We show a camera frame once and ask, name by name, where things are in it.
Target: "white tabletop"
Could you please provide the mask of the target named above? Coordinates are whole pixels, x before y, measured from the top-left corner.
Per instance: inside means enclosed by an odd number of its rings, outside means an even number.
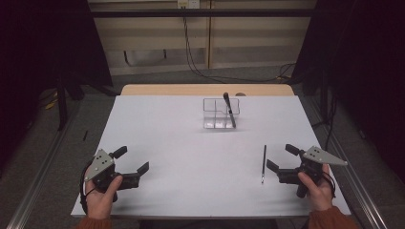
[[[113,216],[139,219],[234,219],[305,216],[309,206],[297,185],[281,184],[266,169],[263,150],[280,168],[300,159],[286,144],[307,150],[319,146],[297,96],[240,99],[235,130],[203,128],[203,99],[210,96],[118,96],[98,149],[128,153],[116,171],[134,173],[146,161],[149,171],[137,189],[118,191]],[[349,215],[336,186],[333,204]],[[73,216],[84,216],[78,200]]]

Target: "pen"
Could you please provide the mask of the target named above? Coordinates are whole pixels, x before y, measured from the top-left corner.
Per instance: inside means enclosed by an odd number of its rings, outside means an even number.
[[[224,93],[224,100],[225,100],[226,106],[229,108],[229,115],[230,115],[230,120],[232,121],[232,126],[233,126],[233,128],[236,128],[235,117],[233,116],[232,109],[230,108],[230,101],[229,101],[228,93]]]
[[[263,152],[262,184],[265,183],[266,148],[267,146],[265,145],[265,151]]]

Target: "orange sleeve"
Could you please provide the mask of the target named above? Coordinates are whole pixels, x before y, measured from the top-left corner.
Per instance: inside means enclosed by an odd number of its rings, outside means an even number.
[[[112,223],[110,219],[90,219],[83,218],[75,229],[111,229]]]
[[[343,215],[333,206],[326,211],[314,211],[309,214],[309,229],[357,229],[356,223]]]

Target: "transparent box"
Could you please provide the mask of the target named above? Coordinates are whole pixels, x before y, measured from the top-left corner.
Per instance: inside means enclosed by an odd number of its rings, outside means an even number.
[[[237,123],[239,99],[230,98],[230,107]],[[205,98],[203,100],[203,127],[206,129],[233,129],[232,120],[223,98]]]

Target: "human hand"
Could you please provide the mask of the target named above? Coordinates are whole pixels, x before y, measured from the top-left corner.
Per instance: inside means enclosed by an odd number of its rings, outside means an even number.
[[[322,166],[324,173],[329,174],[329,165]],[[330,185],[321,178],[316,185],[312,179],[304,172],[298,173],[300,180],[307,186],[309,192],[307,198],[309,199],[310,208],[312,211],[325,211],[332,207],[332,195]]]
[[[113,179],[105,193],[100,193],[92,180],[86,182],[87,216],[91,219],[108,219],[113,207],[114,193],[121,185],[122,176]]]

